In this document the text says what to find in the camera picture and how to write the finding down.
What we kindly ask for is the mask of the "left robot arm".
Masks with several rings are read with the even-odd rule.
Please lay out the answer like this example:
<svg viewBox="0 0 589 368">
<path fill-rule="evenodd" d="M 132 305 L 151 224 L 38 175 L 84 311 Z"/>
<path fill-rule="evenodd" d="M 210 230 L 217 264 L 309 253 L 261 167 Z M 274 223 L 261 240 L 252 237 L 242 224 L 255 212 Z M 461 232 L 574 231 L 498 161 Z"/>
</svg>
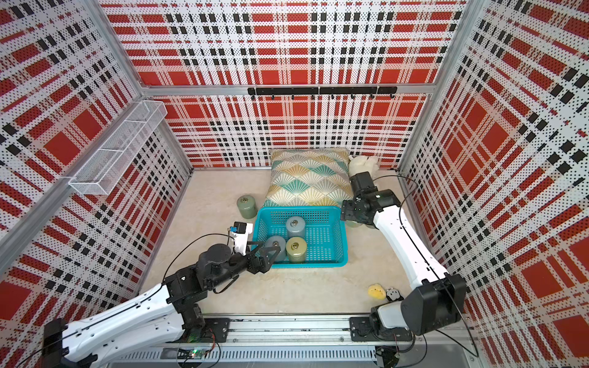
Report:
<svg viewBox="0 0 589 368">
<path fill-rule="evenodd" d="M 215 244 L 198 261 L 156 287 L 95 316 L 44 326 L 43 367 L 100 367 L 128 353 L 199 333 L 205 321 L 198 303 L 218 285 L 231 285 L 241 273 L 266 273 L 281 249 L 256 243 L 244 253 Z"/>
</svg>

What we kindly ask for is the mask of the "fan pattern pillow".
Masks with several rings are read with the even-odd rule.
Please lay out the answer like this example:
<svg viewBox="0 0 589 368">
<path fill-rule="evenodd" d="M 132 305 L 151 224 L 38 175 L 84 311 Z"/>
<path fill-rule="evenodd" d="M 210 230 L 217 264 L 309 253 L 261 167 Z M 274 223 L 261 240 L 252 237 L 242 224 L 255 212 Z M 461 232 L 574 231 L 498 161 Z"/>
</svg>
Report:
<svg viewBox="0 0 589 368">
<path fill-rule="evenodd" d="M 341 206 L 352 198 L 349 151 L 275 150 L 265 207 Z"/>
</svg>

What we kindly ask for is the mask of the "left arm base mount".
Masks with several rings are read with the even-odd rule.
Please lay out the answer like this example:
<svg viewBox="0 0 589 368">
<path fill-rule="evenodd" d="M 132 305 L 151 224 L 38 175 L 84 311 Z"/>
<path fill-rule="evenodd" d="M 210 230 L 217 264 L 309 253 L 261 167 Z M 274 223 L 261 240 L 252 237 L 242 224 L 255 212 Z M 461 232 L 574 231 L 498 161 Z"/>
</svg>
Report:
<svg viewBox="0 0 589 368">
<path fill-rule="evenodd" d="M 229 318 L 206 317 L 203 327 L 184 331 L 180 337 L 172 340 L 171 343 L 225 343 L 230 322 Z"/>
</svg>

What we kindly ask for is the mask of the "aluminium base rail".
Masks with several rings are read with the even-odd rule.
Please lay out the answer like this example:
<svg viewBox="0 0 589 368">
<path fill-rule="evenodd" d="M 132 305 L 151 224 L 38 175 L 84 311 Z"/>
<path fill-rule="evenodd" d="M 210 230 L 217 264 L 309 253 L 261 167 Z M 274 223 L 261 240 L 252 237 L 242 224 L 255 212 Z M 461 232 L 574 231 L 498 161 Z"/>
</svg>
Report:
<svg viewBox="0 0 589 368">
<path fill-rule="evenodd" d="M 206 317 L 229 318 L 227 346 L 246 345 L 385 345 L 395 344 L 405 350 L 415 345 L 430 343 L 461 344 L 468 349 L 474 348 L 479 340 L 472 328 L 462 323 L 453 324 L 423 336 L 413 336 L 411 342 L 354 342 L 351 340 L 349 325 L 350 317 L 368 317 L 366 314 L 206 314 Z M 140 327 L 132 328 L 123 333 L 109 337 L 109 342 L 116 344 L 128 343 L 131 351 L 143 347 L 154 347 L 172 340 L 183 334 L 182 319 L 164 316 L 149 321 Z M 180 346 L 188 343 L 176 343 Z"/>
</svg>

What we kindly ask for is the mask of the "white plush bear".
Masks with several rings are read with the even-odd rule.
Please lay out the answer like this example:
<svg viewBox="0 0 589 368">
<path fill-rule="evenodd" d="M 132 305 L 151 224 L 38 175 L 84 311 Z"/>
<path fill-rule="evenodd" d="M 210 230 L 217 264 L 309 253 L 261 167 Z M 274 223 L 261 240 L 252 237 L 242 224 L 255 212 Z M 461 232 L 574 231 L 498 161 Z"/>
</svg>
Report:
<svg viewBox="0 0 589 368">
<path fill-rule="evenodd" d="M 375 156 L 356 156 L 350 160 L 348 166 L 350 177 L 367 172 L 375 179 L 378 170 L 378 158 Z"/>
</svg>

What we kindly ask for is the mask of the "green circuit board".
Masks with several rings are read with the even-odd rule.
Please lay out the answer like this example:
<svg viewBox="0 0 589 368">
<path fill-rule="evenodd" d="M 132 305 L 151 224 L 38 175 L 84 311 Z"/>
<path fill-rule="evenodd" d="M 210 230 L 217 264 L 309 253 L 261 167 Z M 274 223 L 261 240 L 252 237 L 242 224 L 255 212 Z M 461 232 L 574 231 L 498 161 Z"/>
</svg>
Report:
<svg viewBox="0 0 589 368">
<path fill-rule="evenodd" d="M 207 350 L 203 349 L 179 349 L 177 351 L 178 360 L 201 360 L 208 354 Z"/>
</svg>

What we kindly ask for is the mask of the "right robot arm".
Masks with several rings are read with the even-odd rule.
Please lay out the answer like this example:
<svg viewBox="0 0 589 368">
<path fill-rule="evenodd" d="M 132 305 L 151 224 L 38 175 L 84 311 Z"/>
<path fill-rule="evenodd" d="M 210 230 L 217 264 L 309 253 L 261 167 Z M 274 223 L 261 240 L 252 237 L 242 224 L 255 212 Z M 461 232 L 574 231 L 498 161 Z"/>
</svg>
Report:
<svg viewBox="0 0 589 368">
<path fill-rule="evenodd" d="M 422 336 L 463 320 L 466 281 L 449 273 L 427 249 L 392 190 L 379 190 L 368 172 L 351 177 L 353 196 L 342 202 L 341 219 L 376 228 L 394 250 L 411 293 L 373 308 L 375 333 L 403 328 Z"/>
</svg>

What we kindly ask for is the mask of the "yellow plush toy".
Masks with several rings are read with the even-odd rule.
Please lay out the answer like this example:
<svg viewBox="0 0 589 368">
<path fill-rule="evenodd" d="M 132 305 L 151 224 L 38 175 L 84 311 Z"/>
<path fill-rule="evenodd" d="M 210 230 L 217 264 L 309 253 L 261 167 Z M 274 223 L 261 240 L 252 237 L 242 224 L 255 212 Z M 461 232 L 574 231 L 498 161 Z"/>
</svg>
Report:
<svg viewBox="0 0 589 368">
<path fill-rule="evenodd" d="M 368 295 L 377 300 L 386 300 L 387 291 L 379 284 L 373 284 L 368 287 Z"/>
</svg>

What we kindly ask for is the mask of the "dark green tea canister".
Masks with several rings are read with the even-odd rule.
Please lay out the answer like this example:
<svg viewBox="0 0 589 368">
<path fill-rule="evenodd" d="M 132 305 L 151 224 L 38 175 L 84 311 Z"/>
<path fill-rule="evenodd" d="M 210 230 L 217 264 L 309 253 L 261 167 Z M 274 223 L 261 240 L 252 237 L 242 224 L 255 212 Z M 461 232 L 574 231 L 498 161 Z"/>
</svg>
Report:
<svg viewBox="0 0 589 368">
<path fill-rule="evenodd" d="M 258 213 L 256 200 L 251 195 L 243 195 L 237 199 L 236 205 L 244 219 L 254 219 Z"/>
</svg>

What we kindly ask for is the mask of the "light blue tea canister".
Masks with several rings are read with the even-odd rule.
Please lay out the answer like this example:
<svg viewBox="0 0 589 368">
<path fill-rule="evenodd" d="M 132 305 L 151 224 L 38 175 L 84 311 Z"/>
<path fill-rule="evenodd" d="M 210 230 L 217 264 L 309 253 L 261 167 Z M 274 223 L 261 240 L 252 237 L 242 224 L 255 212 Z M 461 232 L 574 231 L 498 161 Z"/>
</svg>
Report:
<svg viewBox="0 0 589 368">
<path fill-rule="evenodd" d="M 306 222 L 301 216 L 292 216 L 285 225 L 289 238 L 305 237 Z"/>
</svg>

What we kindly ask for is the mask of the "teal plastic basket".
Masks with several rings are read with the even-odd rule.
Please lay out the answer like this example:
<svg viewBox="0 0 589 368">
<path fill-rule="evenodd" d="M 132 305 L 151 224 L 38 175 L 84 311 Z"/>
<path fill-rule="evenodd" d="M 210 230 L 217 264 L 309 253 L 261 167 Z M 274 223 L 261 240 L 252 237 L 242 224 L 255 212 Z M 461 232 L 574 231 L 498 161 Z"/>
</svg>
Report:
<svg viewBox="0 0 589 368">
<path fill-rule="evenodd" d="M 337 206 L 264 207 L 258 212 L 252 240 L 288 238 L 287 220 L 293 216 L 305 220 L 306 259 L 298 264 L 289 260 L 276 262 L 274 268 L 340 268 L 348 263 L 346 228 Z"/>
</svg>

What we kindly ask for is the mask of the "blue grey tea canister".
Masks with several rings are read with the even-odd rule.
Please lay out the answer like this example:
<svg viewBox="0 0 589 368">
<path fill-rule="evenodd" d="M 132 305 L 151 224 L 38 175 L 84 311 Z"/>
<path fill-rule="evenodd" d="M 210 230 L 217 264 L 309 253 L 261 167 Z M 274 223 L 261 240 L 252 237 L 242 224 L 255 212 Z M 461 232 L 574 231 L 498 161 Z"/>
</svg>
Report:
<svg viewBox="0 0 589 368">
<path fill-rule="evenodd" d="M 268 250 L 268 257 L 275 262 L 283 262 L 286 259 L 286 240 L 282 236 L 268 238 L 264 248 Z"/>
</svg>

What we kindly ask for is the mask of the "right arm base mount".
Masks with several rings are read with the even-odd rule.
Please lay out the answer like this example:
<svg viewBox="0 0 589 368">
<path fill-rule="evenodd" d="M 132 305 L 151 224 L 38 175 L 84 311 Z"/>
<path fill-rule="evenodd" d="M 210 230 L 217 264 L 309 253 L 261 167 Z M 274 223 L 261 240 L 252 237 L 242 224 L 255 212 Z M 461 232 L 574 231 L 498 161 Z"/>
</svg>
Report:
<svg viewBox="0 0 589 368">
<path fill-rule="evenodd" d="M 411 342 L 414 338 L 405 328 L 385 328 L 373 316 L 350 317 L 351 340 L 354 342 Z"/>
</svg>

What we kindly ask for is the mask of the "black hook rail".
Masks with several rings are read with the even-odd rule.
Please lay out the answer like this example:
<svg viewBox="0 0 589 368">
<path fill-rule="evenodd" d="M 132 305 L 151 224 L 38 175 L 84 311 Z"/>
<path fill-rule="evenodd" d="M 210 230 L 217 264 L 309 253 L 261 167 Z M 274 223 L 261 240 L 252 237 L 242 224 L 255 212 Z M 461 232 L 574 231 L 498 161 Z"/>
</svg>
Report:
<svg viewBox="0 0 589 368">
<path fill-rule="evenodd" d="M 363 86 L 363 87 L 250 87 L 249 96 L 318 96 L 318 95 L 394 95 L 398 92 L 396 86 Z"/>
</svg>

